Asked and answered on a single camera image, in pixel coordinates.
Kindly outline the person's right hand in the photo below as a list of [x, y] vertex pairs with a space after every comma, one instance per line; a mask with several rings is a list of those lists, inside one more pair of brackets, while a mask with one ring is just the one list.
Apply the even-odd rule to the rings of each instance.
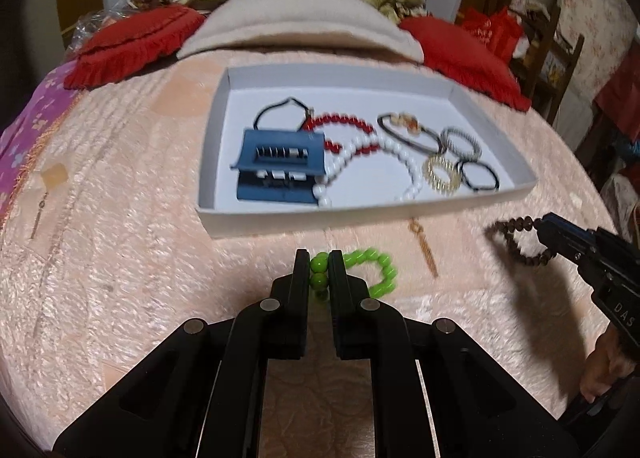
[[610, 324], [587, 357], [579, 383], [580, 394], [592, 404], [598, 396], [608, 392], [618, 379], [628, 377], [636, 367], [637, 363], [623, 352], [617, 328]]

